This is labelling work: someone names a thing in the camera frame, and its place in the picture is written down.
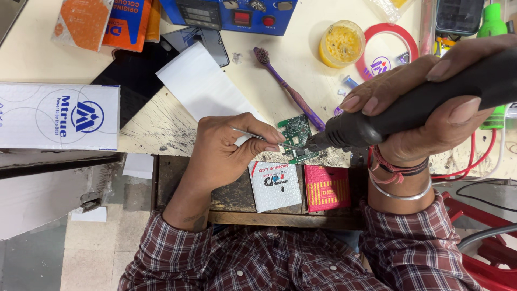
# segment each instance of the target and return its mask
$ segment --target shirt sleeve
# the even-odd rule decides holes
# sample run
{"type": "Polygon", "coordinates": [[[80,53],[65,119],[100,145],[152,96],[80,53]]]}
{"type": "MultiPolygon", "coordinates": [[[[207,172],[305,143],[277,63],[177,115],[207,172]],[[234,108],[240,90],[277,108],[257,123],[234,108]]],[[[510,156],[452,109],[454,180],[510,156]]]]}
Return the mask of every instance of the shirt sleeve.
{"type": "Polygon", "coordinates": [[[212,225],[202,232],[177,229],[153,211],[134,260],[118,290],[201,289],[201,269],[210,251],[212,225]]]}
{"type": "Polygon", "coordinates": [[[361,201],[367,230],[360,238],[377,279],[394,290],[481,290],[467,273],[442,196],[425,210],[396,215],[361,201]]]}

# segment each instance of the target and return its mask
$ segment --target toothbrush bristles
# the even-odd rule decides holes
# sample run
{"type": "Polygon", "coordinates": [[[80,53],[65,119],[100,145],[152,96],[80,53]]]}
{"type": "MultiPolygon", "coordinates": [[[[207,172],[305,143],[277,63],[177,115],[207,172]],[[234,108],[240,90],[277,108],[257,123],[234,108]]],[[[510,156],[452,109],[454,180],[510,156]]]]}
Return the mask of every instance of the toothbrush bristles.
{"type": "Polygon", "coordinates": [[[267,63],[269,63],[269,53],[263,49],[263,48],[255,48],[253,49],[253,51],[255,52],[255,56],[257,57],[257,60],[265,65],[267,63]]]}

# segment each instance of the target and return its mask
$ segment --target workbench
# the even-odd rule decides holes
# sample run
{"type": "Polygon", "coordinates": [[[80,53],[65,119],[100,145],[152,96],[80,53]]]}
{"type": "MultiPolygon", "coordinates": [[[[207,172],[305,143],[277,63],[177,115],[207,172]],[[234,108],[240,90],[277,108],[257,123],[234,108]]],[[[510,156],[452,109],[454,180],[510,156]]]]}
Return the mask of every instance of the workbench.
{"type": "MultiPolygon", "coordinates": [[[[113,48],[102,47],[99,53],[50,41],[62,0],[29,0],[0,47],[0,81],[89,84],[113,60],[113,48]]],[[[405,28],[418,43],[420,27],[420,1],[415,1],[398,25],[405,28]]],[[[288,93],[280,87],[270,73],[255,59],[252,48],[264,47],[270,52],[271,63],[287,83],[298,91],[322,118],[333,116],[334,108],[343,97],[337,94],[345,87],[341,79],[351,75],[356,81],[361,77],[354,66],[332,69],[325,66],[317,52],[324,30],[338,20],[350,20],[363,30],[380,23],[374,13],[359,0],[300,1],[283,37],[221,31],[225,48],[241,53],[241,64],[230,62],[221,68],[241,90],[250,103],[270,123],[292,118],[302,111],[288,93]]],[[[182,28],[171,24],[162,15],[161,32],[168,33],[182,28]]],[[[386,44],[404,50],[402,43],[391,35],[381,35],[386,44]]],[[[151,153],[160,155],[190,156],[195,141],[196,122],[163,88],[120,131],[118,150],[122,152],[151,153]]],[[[476,158],[479,158],[490,142],[490,132],[477,132],[476,158]]],[[[489,157],[470,172],[481,176],[495,165],[498,141],[489,157]]],[[[507,132],[505,159],[494,178],[515,178],[513,166],[516,153],[509,147],[517,144],[517,133],[507,132]]],[[[451,173],[464,169],[468,163],[470,141],[443,154],[432,156],[431,171],[436,174],[451,173]]],[[[285,163],[289,160],[281,153],[264,153],[259,161],[285,163]]],[[[307,164],[348,167],[350,153],[331,149],[307,164]]]]}
{"type": "MultiPolygon", "coordinates": [[[[189,157],[155,156],[151,208],[163,211],[181,181],[188,166],[189,157]]],[[[248,170],[237,181],[212,191],[208,221],[220,224],[275,225],[309,228],[364,229],[359,209],[360,199],[368,192],[366,168],[351,168],[351,207],[307,212],[307,200],[303,166],[296,165],[300,186],[301,204],[257,213],[248,170]]]]}

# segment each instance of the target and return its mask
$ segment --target red button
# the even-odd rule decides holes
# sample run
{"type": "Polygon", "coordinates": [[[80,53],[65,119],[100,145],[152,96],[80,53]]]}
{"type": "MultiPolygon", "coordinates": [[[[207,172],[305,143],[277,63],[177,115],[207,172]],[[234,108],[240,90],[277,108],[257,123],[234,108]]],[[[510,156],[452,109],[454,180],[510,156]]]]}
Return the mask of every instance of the red button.
{"type": "Polygon", "coordinates": [[[248,13],[235,12],[235,24],[250,25],[250,15],[248,13]]]}
{"type": "Polygon", "coordinates": [[[272,26],[275,23],[275,20],[271,17],[266,17],[262,22],[265,26],[272,26]]]}

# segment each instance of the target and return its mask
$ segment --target plastic bag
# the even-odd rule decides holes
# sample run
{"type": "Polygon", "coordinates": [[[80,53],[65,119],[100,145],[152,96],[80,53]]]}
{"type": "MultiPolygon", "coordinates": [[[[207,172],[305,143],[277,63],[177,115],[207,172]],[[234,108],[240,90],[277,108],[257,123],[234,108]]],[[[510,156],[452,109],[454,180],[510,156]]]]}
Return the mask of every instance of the plastic bag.
{"type": "Polygon", "coordinates": [[[366,5],[379,17],[388,23],[397,22],[415,0],[364,0],[366,5]]]}

